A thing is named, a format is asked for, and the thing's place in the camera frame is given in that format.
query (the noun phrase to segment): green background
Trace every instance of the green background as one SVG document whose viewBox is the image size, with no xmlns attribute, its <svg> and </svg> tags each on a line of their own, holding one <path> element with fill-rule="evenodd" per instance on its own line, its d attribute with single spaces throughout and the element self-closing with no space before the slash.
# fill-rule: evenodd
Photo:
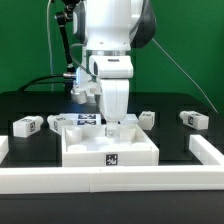
<svg viewBox="0 0 224 224">
<path fill-rule="evenodd" d="M 48 0 L 0 0 L 0 92 L 50 74 L 46 29 Z M 152 0 L 157 18 L 156 41 L 201 86 L 224 114 L 224 1 Z M 59 29 L 51 7 L 54 73 L 66 70 Z M 135 76 L 131 91 L 188 93 L 207 104 L 198 89 L 153 43 L 133 50 Z M 51 90 L 51 86 L 30 90 Z"/>
</svg>

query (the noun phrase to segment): black tabletop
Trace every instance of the black tabletop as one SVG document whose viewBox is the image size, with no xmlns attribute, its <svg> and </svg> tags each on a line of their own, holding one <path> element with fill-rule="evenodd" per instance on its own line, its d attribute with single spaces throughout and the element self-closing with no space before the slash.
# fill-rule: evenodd
<svg viewBox="0 0 224 224">
<path fill-rule="evenodd" d="M 0 94 L 0 104 L 0 135 L 9 136 L 9 153 L 1 167 L 60 167 L 61 139 L 49 130 L 46 118 L 99 113 L 95 105 L 77 105 L 61 92 L 6 92 Z M 131 93 L 128 113 L 139 116 L 142 111 L 156 114 L 146 134 L 160 149 L 159 165 L 200 164 L 188 149 L 191 134 L 201 134 L 223 153 L 224 118 L 193 97 Z M 209 129 L 183 125 L 181 111 L 209 116 Z M 12 123 L 28 115 L 44 118 L 41 131 L 27 139 L 13 137 Z M 224 191 L 0 195 L 2 223 L 223 223 L 223 205 Z"/>
</svg>

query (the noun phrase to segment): white cable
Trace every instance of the white cable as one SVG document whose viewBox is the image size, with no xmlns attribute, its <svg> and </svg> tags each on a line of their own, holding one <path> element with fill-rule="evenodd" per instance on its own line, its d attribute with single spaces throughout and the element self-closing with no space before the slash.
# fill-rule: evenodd
<svg viewBox="0 0 224 224">
<path fill-rule="evenodd" d="M 154 38 L 152 39 L 152 41 L 177 66 L 177 68 L 179 68 L 180 71 L 184 75 L 186 75 L 193 82 L 193 84 L 200 90 L 200 92 L 206 98 L 206 100 L 211 105 L 211 107 L 213 108 L 213 110 L 216 113 L 218 113 L 217 109 L 215 108 L 215 106 L 213 105 L 213 103 L 211 102 L 211 100 L 208 98 L 208 96 L 205 94 L 205 92 L 202 90 L 202 88 L 193 80 L 193 78 L 191 78 L 191 76 L 163 49 L 163 47 Z"/>
<path fill-rule="evenodd" d="M 51 75 L 53 75 L 54 74 L 54 66 L 53 66 L 51 29 L 50 29 L 50 6 L 51 6 L 51 0 L 49 0 L 48 5 L 47 5 L 47 37 L 48 37 L 48 48 L 49 48 L 49 57 L 50 57 L 50 72 L 51 72 Z"/>
</svg>

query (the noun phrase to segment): white box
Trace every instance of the white box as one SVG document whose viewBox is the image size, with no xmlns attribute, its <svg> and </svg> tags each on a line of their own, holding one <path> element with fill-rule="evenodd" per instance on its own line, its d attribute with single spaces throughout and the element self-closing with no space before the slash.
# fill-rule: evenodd
<svg viewBox="0 0 224 224">
<path fill-rule="evenodd" d="M 158 165 L 159 149 L 136 124 L 118 125 L 119 136 L 105 136 L 105 125 L 64 126 L 62 166 Z"/>
</svg>

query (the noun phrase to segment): white cube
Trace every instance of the white cube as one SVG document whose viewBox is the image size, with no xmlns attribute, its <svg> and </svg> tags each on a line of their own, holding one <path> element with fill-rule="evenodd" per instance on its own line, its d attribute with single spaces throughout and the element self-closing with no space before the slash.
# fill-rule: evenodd
<svg viewBox="0 0 224 224">
<path fill-rule="evenodd" d="M 40 131 L 43 118 L 40 116 L 27 116 L 13 123 L 13 135 L 15 137 L 27 138 Z"/>
</svg>

